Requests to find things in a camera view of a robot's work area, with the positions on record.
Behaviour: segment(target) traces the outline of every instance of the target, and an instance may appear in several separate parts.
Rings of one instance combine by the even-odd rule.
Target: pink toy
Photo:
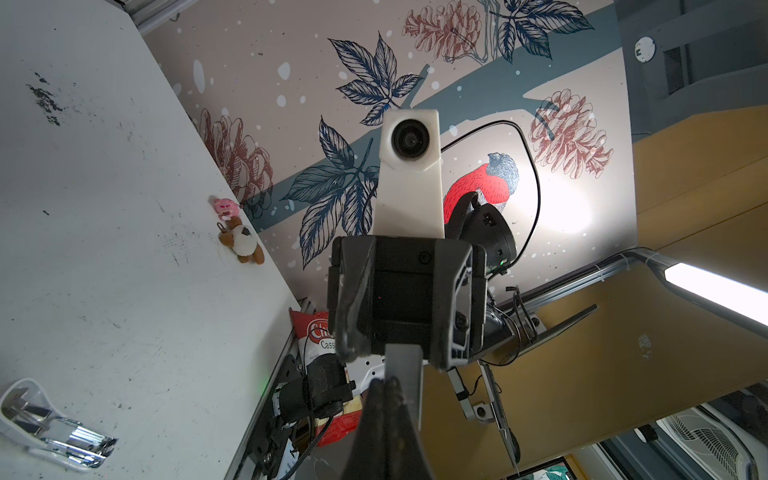
[[[240,215],[240,206],[236,201],[229,198],[222,198],[214,202],[214,209],[219,214],[221,220],[232,220]]]

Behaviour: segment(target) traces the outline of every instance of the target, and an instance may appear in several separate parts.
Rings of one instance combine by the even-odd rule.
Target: toy keychain
[[[231,248],[237,254],[241,263],[248,263],[253,260],[256,265],[264,263],[264,250],[259,245],[256,235],[248,227],[243,225],[243,221],[237,216],[240,208],[233,200],[227,198],[216,200],[214,209],[219,214],[221,220],[225,220],[229,226],[227,229],[221,223],[217,223],[221,235],[219,241],[226,247]]]

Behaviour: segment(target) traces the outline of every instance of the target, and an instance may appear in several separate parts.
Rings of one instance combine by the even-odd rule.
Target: table surface
[[[231,192],[126,14],[2,2],[0,45],[0,384],[118,437],[98,475],[223,478],[295,299],[220,245]],[[80,475],[5,438],[0,472]]]

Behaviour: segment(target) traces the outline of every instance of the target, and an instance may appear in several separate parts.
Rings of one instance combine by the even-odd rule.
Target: fluorescent light
[[[667,282],[768,325],[768,293],[701,268],[678,263],[664,271]]]

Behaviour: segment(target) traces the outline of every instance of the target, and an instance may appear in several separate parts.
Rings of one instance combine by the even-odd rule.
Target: bird illustration
[[[451,219],[458,199],[468,192],[477,192],[480,204],[492,204],[504,210],[509,197],[518,189],[518,166],[507,154],[488,154],[488,163],[459,178],[445,195],[442,203],[443,223]]]

